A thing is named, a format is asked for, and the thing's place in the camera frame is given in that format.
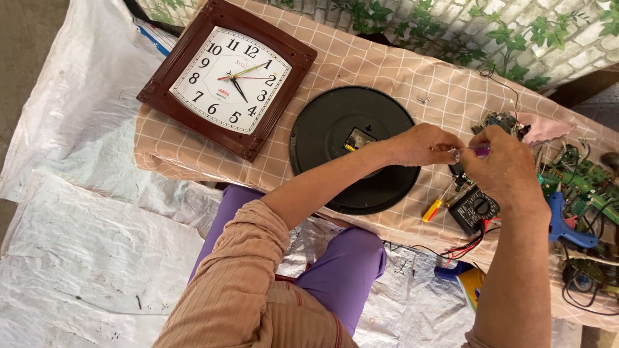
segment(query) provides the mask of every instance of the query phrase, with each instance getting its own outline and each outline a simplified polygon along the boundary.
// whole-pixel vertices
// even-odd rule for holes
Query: checkered tablecloth
[[[297,114],[317,94],[341,85],[365,85],[386,92],[409,111],[416,123],[435,124],[465,142],[473,136],[470,127],[477,124],[488,110],[514,110],[514,105],[510,103],[510,100],[516,100],[514,92],[482,77],[478,71],[461,69],[435,58],[357,38],[272,6],[250,0],[231,2],[317,50],[314,65],[254,163],[239,159],[182,124],[142,106],[135,134],[139,168],[159,172],[170,179],[223,180],[264,192],[271,191],[293,177],[288,160],[288,141]],[[536,113],[575,124],[576,129],[563,138],[566,142],[578,144],[576,137],[583,135],[597,137],[591,143],[590,159],[597,160],[600,153],[617,150],[619,136],[615,131],[520,85],[506,82],[498,76],[495,79],[507,83],[518,92],[518,112]],[[426,97],[431,101],[421,103],[417,100]],[[440,209],[430,223],[423,223],[421,217],[451,180],[446,165],[423,167],[408,196],[386,211],[354,216],[322,208],[319,213],[363,227],[393,243],[425,245],[443,250],[465,244],[466,235],[446,209]],[[497,240],[496,235],[487,236],[466,261],[476,261],[487,269]],[[563,265],[551,257],[549,268],[555,316],[619,330],[619,321],[612,317],[595,316],[565,304],[561,299],[560,272]],[[619,310],[614,300],[599,298],[596,302],[593,310],[604,311],[604,306],[609,311]]]

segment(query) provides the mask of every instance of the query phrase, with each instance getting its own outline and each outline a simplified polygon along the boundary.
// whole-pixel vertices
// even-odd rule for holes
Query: screwdriver
[[[429,222],[432,219],[432,217],[434,217],[434,215],[438,211],[438,208],[443,204],[443,198],[445,197],[447,192],[449,192],[451,185],[453,185],[456,182],[456,179],[454,179],[454,181],[452,181],[451,184],[449,184],[449,186],[447,187],[443,195],[439,199],[435,200],[434,203],[430,206],[430,208],[428,209],[428,211],[425,213],[425,215],[422,218],[424,222]]]

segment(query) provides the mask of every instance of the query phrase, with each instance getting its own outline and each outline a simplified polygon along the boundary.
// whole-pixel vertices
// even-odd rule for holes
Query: forearm
[[[550,347],[550,216],[533,206],[501,213],[501,235],[474,326],[479,341],[492,348]]]
[[[293,229],[346,187],[389,164],[383,142],[368,144],[294,177],[261,200]]]

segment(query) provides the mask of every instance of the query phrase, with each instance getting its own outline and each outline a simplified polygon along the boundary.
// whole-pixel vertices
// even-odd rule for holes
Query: clock face
[[[266,45],[215,27],[170,92],[200,117],[251,134],[291,69]]]

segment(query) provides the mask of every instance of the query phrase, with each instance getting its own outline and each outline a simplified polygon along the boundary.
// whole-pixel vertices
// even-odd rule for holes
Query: glue gun
[[[563,237],[583,248],[593,248],[597,245],[597,237],[595,235],[575,231],[563,220],[565,199],[561,192],[561,184],[557,186],[556,192],[553,192],[548,197],[547,202],[552,213],[550,226],[548,227],[548,240],[557,241],[559,237]]]

